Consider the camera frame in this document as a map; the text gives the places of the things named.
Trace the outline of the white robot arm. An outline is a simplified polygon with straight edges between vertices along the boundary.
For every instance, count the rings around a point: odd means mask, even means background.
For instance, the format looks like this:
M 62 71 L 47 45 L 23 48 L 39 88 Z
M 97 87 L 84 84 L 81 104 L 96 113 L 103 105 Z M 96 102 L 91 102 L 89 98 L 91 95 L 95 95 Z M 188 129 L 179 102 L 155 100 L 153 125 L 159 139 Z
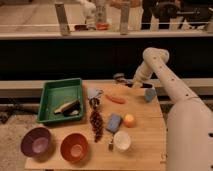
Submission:
M 213 171 L 213 112 L 167 65 L 166 49 L 149 47 L 133 80 L 117 83 L 141 88 L 155 74 L 173 102 L 167 119 L 166 171 Z

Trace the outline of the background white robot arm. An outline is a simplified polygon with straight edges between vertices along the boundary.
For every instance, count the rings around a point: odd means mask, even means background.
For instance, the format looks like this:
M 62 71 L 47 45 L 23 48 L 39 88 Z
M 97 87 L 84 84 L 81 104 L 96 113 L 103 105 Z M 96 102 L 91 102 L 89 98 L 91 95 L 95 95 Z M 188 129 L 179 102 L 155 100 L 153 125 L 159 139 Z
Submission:
M 107 30 L 106 0 L 79 0 L 88 30 Z

